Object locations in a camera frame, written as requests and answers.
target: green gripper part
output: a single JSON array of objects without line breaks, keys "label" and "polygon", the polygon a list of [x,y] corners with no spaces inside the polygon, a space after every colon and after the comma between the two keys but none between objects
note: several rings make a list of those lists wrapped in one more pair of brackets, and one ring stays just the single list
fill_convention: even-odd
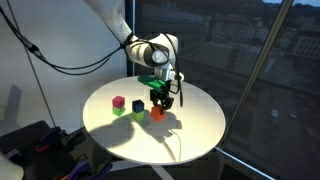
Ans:
[{"label": "green gripper part", "polygon": [[166,83],[163,80],[154,76],[139,76],[138,81],[157,91],[161,91],[161,87],[166,86]]}]

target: table leg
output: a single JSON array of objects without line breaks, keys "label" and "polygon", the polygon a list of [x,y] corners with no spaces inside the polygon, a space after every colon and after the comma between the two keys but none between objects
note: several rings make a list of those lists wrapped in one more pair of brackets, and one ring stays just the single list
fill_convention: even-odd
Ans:
[{"label": "table leg", "polygon": [[163,180],[174,180],[162,166],[151,166]]},{"label": "table leg", "polygon": [[123,169],[135,168],[135,167],[140,167],[145,165],[123,160],[123,161],[112,162],[112,166],[113,167],[110,171],[119,171]]}]

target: orange cube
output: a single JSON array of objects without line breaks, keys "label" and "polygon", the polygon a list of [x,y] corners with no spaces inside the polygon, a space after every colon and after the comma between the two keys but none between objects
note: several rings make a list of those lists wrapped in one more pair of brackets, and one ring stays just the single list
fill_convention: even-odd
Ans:
[{"label": "orange cube", "polygon": [[166,117],[166,113],[161,114],[161,110],[162,110],[161,105],[154,106],[151,109],[151,117],[156,122],[160,122]]}]

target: green cube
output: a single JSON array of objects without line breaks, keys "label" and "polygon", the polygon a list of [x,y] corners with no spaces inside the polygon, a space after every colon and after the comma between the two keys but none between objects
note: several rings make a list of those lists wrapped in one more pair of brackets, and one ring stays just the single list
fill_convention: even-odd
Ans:
[{"label": "green cube", "polygon": [[121,109],[112,107],[112,113],[117,116],[121,116],[125,110],[126,110],[126,108],[124,106]]},{"label": "green cube", "polygon": [[132,111],[131,116],[137,120],[137,121],[141,121],[144,119],[144,111],[141,111],[139,113],[136,113],[134,111]]}]

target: red cube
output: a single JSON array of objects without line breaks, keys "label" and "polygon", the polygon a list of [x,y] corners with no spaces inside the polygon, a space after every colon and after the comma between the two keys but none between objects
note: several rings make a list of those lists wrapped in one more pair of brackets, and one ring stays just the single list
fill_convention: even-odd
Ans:
[{"label": "red cube", "polygon": [[161,105],[154,106],[151,109],[151,117],[156,122],[160,122],[166,117],[165,111],[163,112],[163,114],[161,114],[161,110],[162,110]]},{"label": "red cube", "polygon": [[112,106],[117,109],[121,109],[124,106],[124,97],[116,96],[115,98],[113,98]]}]

